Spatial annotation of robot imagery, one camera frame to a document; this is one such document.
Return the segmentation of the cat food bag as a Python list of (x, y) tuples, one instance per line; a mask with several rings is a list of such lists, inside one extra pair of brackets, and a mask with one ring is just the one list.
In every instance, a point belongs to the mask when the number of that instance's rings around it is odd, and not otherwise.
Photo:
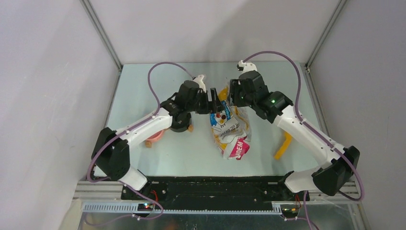
[(230, 106), (228, 93), (228, 85), (218, 93), (224, 110), (209, 114), (211, 132), (224, 159), (240, 160), (250, 149), (252, 129), (247, 109)]

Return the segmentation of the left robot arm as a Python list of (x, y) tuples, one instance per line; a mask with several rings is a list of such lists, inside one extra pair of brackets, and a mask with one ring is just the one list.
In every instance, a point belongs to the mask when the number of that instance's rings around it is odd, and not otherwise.
[(192, 113), (205, 115), (223, 110), (215, 88), (207, 91), (202, 84), (186, 80), (176, 93), (158, 104), (157, 110), (134, 124), (118, 130), (102, 129), (91, 156), (91, 165), (99, 167), (107, 178), (133, 188), (133, 194), (139, 199), (147, 199), (151, 195), (151, 186), (148, 178), (131, 166), (130, 148), (164, 129), (186, 131), (192, 123)]

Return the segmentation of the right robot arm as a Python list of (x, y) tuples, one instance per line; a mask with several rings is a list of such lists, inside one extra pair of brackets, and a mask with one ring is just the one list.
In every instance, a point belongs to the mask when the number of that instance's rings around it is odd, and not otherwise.
[(294, 104), (280, 91), (270, 92), (261, 74), (245, 72), (229, 84), (229, 102), (237, 107), (250, 107), (256, 114), (286, 131), (306, 147), (318, 166), (301, 172), (289, 172), (281, 180), (279, 196), (293, 199), (298, 192), (317, 189), (334, 196), (353, 176), (360, 151), (334, 142), (326, 134), (295, 114)]

